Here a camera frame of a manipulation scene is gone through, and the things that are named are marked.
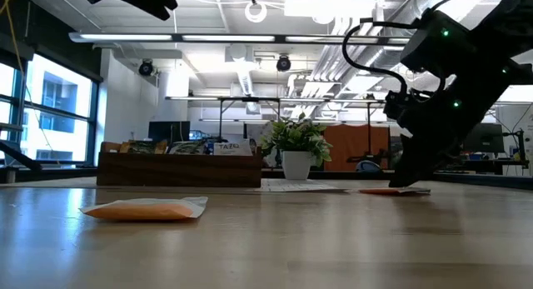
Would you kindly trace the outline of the large window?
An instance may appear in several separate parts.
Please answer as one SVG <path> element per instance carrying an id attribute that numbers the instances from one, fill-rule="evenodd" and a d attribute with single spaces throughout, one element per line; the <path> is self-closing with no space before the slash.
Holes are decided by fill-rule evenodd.
<path id="1" fill-rule="evenodd" d="M 43 164 L 88 163 L 97 93 L 97 82 L 41 55 L 0 58 L 0 141 Z"/>

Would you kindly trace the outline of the wooden three-compartment tray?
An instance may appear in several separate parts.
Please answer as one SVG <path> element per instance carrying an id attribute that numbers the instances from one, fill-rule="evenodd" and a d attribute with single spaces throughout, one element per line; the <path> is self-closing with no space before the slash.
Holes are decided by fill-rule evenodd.
<path id="1" fill-rule="evenodd" d="M 209 156 L 102 152 L 98 186 L 259 187 L 262 159 L 254 156 Z"/>

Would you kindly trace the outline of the black computer monitor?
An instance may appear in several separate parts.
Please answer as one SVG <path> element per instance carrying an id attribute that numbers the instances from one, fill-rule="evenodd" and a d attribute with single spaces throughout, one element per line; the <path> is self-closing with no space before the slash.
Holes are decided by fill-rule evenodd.
<path id="1" fill-rule="evenodd" d="M 468 152 L 504 152 L 502 126 L 495 123 L 479 123 L 467 135 L 463 148 Z"/>
<path id="2" fill-rule="evenodd" d="M 148 137 L 155 142 L 187 142 L 189 140 L 190 127 L 191 123 L 189 121 L 149 122 Z"/>

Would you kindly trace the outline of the green plant in white pot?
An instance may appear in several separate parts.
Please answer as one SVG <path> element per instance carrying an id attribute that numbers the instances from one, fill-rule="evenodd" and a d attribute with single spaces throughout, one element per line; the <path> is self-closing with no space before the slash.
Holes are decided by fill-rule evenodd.
<path id="1" fill-rule="evenodd" d="M 262 138 L 262 155 L 273 150 L 281 154 L 281 167 L 287 180 L 306 180 L 312 166 L 330 162 L 332 145 L 324 138 L 325 126 L 314 123 L 302 112 L 296 120 L 283 118 L 272 124 Z"/>

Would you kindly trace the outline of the dark blue chair back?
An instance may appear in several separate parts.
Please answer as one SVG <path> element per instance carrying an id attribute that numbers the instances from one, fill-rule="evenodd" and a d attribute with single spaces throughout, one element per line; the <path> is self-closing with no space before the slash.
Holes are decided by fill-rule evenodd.
<path id="1" fill-rule="evenodd" d="M 373 161 L 362 160 L 356 164 L 357 173 L 382 173 L 381 167 Z"/>

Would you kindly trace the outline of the grey woven placemat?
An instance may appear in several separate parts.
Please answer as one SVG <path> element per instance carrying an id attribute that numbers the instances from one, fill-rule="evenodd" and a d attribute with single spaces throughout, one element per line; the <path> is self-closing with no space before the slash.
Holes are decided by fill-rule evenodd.
<path id="1" fill-rule="evenodd" d="M 165 192 L 165 193 L 243 193 L 243 192 L 345 192 L 323 182 L 312 180 L 288 181 L 285 179 L 262 179 L 259 187 L 176 187 L 149 185 L 97 185 L 95 177 L 79 177 L 46 181 L 14 182 L 0 184 L 0 189 L 48 188 L 48 189 L 95 189 L 120 192 Z"/>

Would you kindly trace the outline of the black aluminium rig frame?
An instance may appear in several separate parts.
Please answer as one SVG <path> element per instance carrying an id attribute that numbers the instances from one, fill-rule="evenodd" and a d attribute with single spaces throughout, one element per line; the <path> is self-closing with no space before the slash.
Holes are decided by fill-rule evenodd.
<path id="1" fill-rule="evenodd" d="M 97 168 L 74 169 L 18 169 L 20 167 L 0 167 L 0 184 L 14 182 L 46 181 L 79 177 L 97 178 Z M 311 180 L 342 180 L 342 181 L 390 181 L 393 172 L 382 173 L 357 173 L 357 172 L 321 172 L 311 171 Z M 282 179 L 281 171 L 262 170 L 262 179 Z M 423 181 L 452 182 L 488 187 L 508 187 L 533 191 L 533 177 L 504 177 L 498 175 L 460 174 L 460 173 L 434 173 Z"/>

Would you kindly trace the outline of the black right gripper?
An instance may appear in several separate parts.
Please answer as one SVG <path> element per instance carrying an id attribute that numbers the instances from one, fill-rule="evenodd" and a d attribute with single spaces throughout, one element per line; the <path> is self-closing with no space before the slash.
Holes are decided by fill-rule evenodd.
<path id="1" fill-rule="evenodd" d="M 402 110 L 398 122 L 412 137 L 401 135 L 403 151 L 389 187 L 409 187 L 444 165 L 449 157 L 443 151 L 462 143 L 495 102 L 496 93 L 485 86 L 453 82 Z"/>

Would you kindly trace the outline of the black background rig frame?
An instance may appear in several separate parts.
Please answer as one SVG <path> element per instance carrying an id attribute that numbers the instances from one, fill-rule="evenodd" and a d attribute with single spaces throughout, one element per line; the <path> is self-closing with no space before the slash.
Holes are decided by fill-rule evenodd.
<path id="1" fill-rule="evenodd" d="M 166 100 L 173 101 L 217 101 L 219 103 L 219 118 L 218 118 L 218 137 L 217 141 L 222 142 L 222 120 L 223 113 L 229 109 L 235 102 L 254 102 L 265 103 L 276 114 L 277 121 L 281 121 L 281 99 L 279 97 L 210 97 L 210 96 L 192 96 L 192 97 L 165 97 Z"/>

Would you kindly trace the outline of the orange partition panel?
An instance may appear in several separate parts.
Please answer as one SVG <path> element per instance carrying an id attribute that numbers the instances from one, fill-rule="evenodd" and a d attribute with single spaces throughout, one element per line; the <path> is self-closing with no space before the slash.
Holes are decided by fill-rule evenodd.
<path id="1" fill-rule="evenodd" d="M 366 154 L 377 156 L 380 151 L 388 152 L 390 129 L 369 125 L 351 126 L 346 124 L 327 126 L 324 138 L 331 144 L 330 162 L 325 162 L 327 172 L 354 172 L 355 162 L 348 162 L 351 157 Z"/>

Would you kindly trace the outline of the silver ventilation duct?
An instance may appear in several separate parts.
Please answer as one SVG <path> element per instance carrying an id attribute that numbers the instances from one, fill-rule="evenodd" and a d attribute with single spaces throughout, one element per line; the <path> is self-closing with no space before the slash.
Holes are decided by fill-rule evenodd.
<path id="1" fill-rule="evenodd" d="M 386 15 L 385 21 L 412 24 L 418 16 L 416 7 L 417 0 L 405 0 L 391 14 Z M 393 37 L 410 37 L 413 32 L 414 29 L 385 27 L 381 31 L 381 34 Z M 371 64 L 371 66 L 393 70 L 394 66 L 400 61 L 400 53 L 398 47 L 382 47 L 381 55 Z"/>

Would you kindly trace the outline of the LED light bar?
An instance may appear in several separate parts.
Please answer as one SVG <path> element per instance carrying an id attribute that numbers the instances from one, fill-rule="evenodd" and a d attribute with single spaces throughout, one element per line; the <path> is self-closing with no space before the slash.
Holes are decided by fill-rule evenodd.
<path id="1" fill-rule="evenodd" d="M 77 43 L 252 43 L 342 45 L 344 37 L 334 35 L 242 35 L 203 33 L 80 33 L 70 32 L 69 38 Z"/>

